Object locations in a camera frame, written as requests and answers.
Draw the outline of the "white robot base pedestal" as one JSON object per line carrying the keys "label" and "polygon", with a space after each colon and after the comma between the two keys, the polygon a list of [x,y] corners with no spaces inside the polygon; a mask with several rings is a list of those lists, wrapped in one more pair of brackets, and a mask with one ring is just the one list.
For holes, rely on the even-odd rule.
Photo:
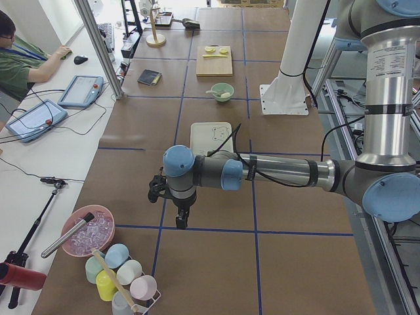
{"label": "white robot base pedestal", "polygon": [[278,75],[271,84],[260,86],[264,115],[308,115],[304,88],[305,67],[328,6],[328,0],[296,2]]}

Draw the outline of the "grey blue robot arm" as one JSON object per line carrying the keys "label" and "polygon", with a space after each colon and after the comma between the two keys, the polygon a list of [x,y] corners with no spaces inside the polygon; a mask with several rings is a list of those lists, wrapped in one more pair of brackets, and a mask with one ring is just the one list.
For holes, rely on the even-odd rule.
{"label": "grey blue robot arm", "polygon": [[419,212],[419,177],[408,152],[419,2],[341,1],[335,40],[367,50],[362,153],[354,161],[313,161],[221,148],[197,156],[186,146],[173,146],[149,184],[148,199],[172,200],[178,209],[177,228],[187,226],[197,187],[238,190],[245,180],[317,186],[347,197],[385,222],[405,221]]}

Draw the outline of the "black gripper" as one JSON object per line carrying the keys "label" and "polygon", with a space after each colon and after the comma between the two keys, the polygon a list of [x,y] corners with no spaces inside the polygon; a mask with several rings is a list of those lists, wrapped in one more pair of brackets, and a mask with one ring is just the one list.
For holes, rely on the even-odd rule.
{"label": "black gripper", "polygon": [[178,209],[176,216],[176,226],[178,229],[186,229],[188,227],[188,217],[190,214],[190,207],[194,204],[194,198],[178,199],[175,198],[173,203]]}

